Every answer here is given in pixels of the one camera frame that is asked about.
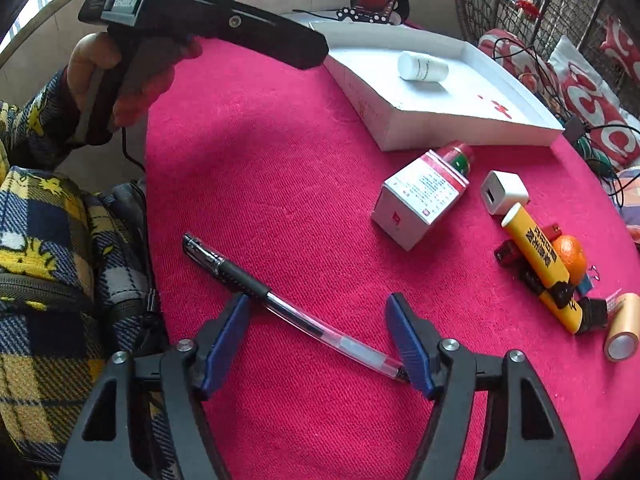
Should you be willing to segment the plaid left sleeve forearm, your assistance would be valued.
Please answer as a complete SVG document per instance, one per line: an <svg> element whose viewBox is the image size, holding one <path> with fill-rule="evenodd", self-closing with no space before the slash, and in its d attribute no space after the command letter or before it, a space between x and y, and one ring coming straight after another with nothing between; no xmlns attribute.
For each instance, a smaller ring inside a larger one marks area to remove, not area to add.
<svg viewBox="0 0 640 480"><path fill-rule="evenodd" d="M52 172L85 144L75 139L80 111L70 93L67 68L23 107L1 102L1 180L12 168Z"/></svg>

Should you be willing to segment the person's left hand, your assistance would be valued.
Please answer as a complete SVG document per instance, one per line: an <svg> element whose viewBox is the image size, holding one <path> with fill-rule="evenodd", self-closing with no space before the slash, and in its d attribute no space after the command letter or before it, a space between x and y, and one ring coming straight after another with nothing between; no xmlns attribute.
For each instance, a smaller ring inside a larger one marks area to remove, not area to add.
<svg viewBox="0 0 640 480"><path fill-rule="evenodd" d="M93 73L98 68L114 68L121 58L114 40L106 32L90 34L78 41L66 67L66 86L80 112L84 110ZM175 66L171 65L148 78L137 93L120 96L112 111L114 125L126 128L134 125L169 90L174 79Z"/></svg>

